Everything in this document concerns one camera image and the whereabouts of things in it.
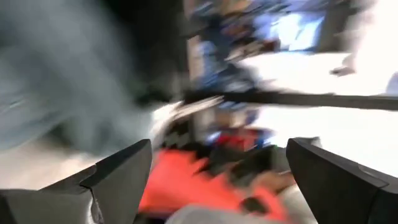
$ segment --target gray fabric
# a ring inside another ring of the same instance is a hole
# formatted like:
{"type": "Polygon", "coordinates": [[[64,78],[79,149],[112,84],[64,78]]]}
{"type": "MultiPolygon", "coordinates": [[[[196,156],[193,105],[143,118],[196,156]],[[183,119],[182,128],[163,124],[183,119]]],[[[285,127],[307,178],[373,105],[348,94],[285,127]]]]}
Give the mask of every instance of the gray fabric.
{"type": "Polygon", "coordinates": [[[174,213],[166,224],[282,224],[262,217],[187,206],[174,213]]]}
{"type": "Polygon", "coordinates": [[[130,100],[120,83],[133,68],[96,1],[1,1],[0,25],[0,147],[65,120],[79,149],[96,150],[103,129],[116,135],[130,100]]]}

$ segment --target person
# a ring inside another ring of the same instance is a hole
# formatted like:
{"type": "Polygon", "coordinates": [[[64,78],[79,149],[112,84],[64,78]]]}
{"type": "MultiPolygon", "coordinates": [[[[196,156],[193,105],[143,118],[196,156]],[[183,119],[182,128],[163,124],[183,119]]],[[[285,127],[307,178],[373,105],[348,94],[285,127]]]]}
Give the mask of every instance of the person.
{"type": "MultiPolygon", "coordinates": [[[[261,185],[278,195],[287,210],[288,218],[295,224],[317,224],[310,207],[290,172],[278,174],[273,171],[265,172],[253,182],[261,185]]],[[[166,224],[285,224],[262,217],[244,215],[236,212],[216,210],[189,205],[174,213],[166,224]]]]}

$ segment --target black bar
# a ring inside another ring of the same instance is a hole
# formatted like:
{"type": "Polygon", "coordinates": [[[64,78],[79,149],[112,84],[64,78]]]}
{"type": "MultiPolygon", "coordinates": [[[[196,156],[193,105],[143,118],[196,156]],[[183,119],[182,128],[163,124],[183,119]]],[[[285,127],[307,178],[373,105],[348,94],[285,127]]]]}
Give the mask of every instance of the black bar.
{"type": "Polygon", "coordinates": [[[184,104],[194,103],[213,96],[223,96],[225,101],[259,103],[267,105],[332,106],[398,111],[398,98],[392,96],[309,95],[262,91],[256,93],[221,93],[194,91],[185,95],[184,104]]]}

